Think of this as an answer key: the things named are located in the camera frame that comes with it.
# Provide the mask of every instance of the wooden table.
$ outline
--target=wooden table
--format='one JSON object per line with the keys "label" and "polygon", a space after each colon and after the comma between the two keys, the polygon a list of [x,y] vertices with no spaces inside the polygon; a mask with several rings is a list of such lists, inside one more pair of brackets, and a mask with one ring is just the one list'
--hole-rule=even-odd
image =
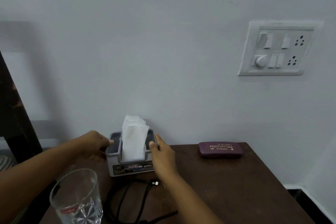
{"label": "wooden table", "polygon": [[[272,172],[247,143],[240,143],[244,154],[241,159],[204,159],[198,154],[198,145],[173,145],[176,164],[181,176],[199,194],[202,200],[226,224],[314,224],[295,199],[282,186]],[[97,172],[101,198],[116,178],[111,178],[106,163],[82,162],[80,167]],[[154,172],[138,174],[141,179],[153,179]],[[117,179],[129,179],[129,176]],[[120,220],[134,222],[139,211],[144,184],[133,184],[125,197]],[[112,201],[115,210],[118,203]],[[162,184],[149,192],[142,218],[148,221],[176,209],[174,201]],[[59,224],[55,211],[50,207],[40,224]],[[159,222],[182,223],[179,215]]]}

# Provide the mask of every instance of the drinking glass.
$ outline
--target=drinking glass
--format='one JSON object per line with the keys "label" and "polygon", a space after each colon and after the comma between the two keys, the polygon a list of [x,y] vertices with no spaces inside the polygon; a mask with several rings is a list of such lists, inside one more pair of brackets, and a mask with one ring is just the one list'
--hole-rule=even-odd
{"label": "drinking glass", "polygon": [[97,174],[78,169],[65,175],[53,187],[50,204],[63,224],[100,224],[103,216]]}

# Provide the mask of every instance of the person's left hand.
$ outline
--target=person's left hand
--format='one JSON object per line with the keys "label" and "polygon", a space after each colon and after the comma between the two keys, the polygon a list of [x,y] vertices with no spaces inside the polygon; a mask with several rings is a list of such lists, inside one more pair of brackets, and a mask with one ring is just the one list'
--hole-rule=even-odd
{"label": "person's left hand", "polygon": [[113,144],[113,140],[109,140],[103,135],[99,134],[97,131],[90,131],[74,141],[82,150],[81,157],[102,162],[106,160],[105,153],[103,152],[106,147]]}

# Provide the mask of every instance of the white tissue paper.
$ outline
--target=white tissue paper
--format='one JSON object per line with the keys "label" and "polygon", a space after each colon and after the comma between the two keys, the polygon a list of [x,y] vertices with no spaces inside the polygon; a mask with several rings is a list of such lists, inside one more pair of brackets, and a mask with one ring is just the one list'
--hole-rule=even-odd
{"label": "white tissue paper", "polygon": [[129,161],[145,158],[145,141],[149,126],[139,116],[126,115],[122,127],[121,159]]}

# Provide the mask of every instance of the switch board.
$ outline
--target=switch board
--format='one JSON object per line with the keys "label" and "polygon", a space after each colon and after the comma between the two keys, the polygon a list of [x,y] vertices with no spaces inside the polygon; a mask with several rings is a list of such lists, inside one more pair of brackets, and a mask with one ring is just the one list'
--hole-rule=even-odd
{"label": "switch board", "polygon": [[[303,61],[322,27],[323,22],[250,22],[238,75],[302,75]],[[266,65],[256,65],[260,56],[266,56]]]}

